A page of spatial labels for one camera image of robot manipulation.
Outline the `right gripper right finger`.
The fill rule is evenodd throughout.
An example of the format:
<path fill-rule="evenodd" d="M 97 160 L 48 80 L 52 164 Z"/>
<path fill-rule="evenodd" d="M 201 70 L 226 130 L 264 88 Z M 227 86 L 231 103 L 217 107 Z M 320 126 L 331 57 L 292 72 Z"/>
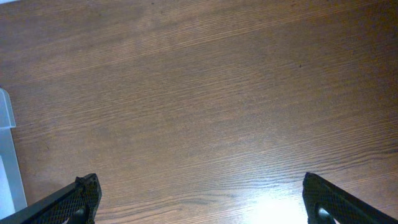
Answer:
<path fill-rule="evenodd" d="M 314 173 L 307 172 L 305 174 L 302 196 L 309 224 L 397 224 L 395 218 L 370 206 Z"/>

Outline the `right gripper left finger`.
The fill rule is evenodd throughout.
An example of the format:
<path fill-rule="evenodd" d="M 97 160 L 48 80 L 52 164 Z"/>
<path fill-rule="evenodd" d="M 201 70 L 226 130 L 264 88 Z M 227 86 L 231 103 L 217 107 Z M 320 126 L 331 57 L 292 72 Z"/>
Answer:
<path fill-rule="evenodd" d="M 14 223 L 94 223 L 102 192 L 95 173 L 74 182 L 1 220 Z"/>

